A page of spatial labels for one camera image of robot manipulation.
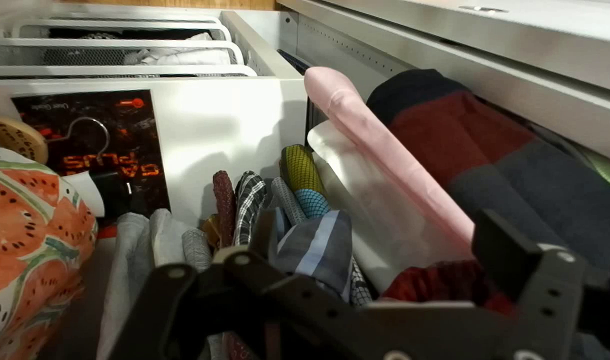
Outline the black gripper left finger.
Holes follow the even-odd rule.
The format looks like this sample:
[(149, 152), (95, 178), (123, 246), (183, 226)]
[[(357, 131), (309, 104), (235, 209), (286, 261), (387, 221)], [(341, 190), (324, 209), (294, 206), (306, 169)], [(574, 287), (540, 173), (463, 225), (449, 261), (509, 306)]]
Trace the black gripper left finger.
[(197, 283), (193, 267), (156, 269), (140, 291), (111, 360), (201, 360), (208, 317), (194, 297)]

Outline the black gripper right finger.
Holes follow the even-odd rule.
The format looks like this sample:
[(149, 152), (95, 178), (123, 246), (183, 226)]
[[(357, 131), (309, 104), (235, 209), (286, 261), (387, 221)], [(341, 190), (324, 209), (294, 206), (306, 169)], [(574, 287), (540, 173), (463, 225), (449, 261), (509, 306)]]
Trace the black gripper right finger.
[(514, 303), (494, 360), (569, 360), (587, 267), (569, 250), (542, 250), (494, 210), (479, 212), (472, 250)]

